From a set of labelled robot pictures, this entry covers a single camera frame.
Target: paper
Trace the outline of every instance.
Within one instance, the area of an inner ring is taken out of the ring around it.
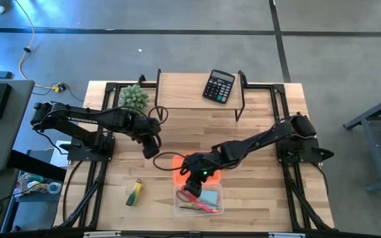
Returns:
[[[60,145],[70,144],[70,143],[71,143],[70,141],[57,141],[56,146],[62,151],[62,153],[67,153],[67,151],[62,149]],[[52,153],[52,157],[51,157],[51,165],[55,165],[57,167],[67,167],[68,166],[67,155],[60,154],[60,152],[54,148],[54,152]]]
[[[203,190],[201,192],[201,196],[199,197],[199,200],[202,203],[204,203],[203,201],[207,201],[210,204],[215,204],[215,206],[213,206],[213,205],[204,203],[204,205],[208,206],[210,209],[217,209],[217,191]]]

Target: plastic container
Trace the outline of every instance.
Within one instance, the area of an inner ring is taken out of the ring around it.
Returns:
[[[185,156],[191,155],[193,153],[194,152],[187,153],[187,154],[185,154]],[[171,167],[177,168],[177,167],[182,166],[183,160],[184,160],[183,157],[181,157],[179,155],[173,156]],[[180,175],[180,169],[174,170],[173,171],[173,182],[174,182],[174,184],[175,185],[185,185],[186,180],[188,179],[189,175],[190,175],[190,173],[187,173],[185,175]],[[219,183],[221,181],[221,179],[222,179],[222,174],[221,174],[220,170],[217,170],[216,172],[214,172],[213,176],[208,177],[208,180],[205,183],[206,184]]]
[[[211,183],[203,184],[202,190],[211,190],[217,192],[217,211],[216,213],[206,212],[204,210],[192,210],[186,208],[180,208],[181,206],[186,205],[186,202],[183,202],[176,196],[176,191],[182,189],[182,185],[176,185],[173,189],[174,197],[174,215],[177,217],[188,217],[188,216],[209,216],[209,215],[221,215],[224,213],[224,204],[223,204],[223,188],[220,183]]]

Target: blue sticky note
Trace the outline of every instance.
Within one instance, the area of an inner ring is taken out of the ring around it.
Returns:
[[[217,191],[211,191],[211,190],[203,190],[201,192],[201,196],[199,197],[199,200],[201,202],[207,201],[213,205],[204,204],[205,206],[208,206],[210,209],[217,209]]]

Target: calculator display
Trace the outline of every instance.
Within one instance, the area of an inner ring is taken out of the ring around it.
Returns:
[[[215,72],[215,71],[212,72],[211,76],[219,78],[219,79],[223,79],[223,80],[226,80],[226,81],[229,81],[229,82],[233,82],[233,80],[235,79],[234,77],[230,77],[229,75],[224,75],[222,73],[218,73],[218,72]]]

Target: clear plastic bin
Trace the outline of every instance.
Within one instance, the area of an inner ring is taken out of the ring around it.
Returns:
[[[176,192],[182,189],[182,185],[176,185],[173,189],[173,197],[174,197],[174,215],[177,217],[187,217],[187,216],[208,216],[208,215],[220,215],[224,213],[224,204],[223,204],[223,188],[220,183],[212,183],[212,184],[203,184],[202,190],[211,190],[217,192],[217,211],[216,213],[206,212],[204,210],[193,210],[180,208],[181,206],[186,205],[185,202],[178,199],[176,196]]]

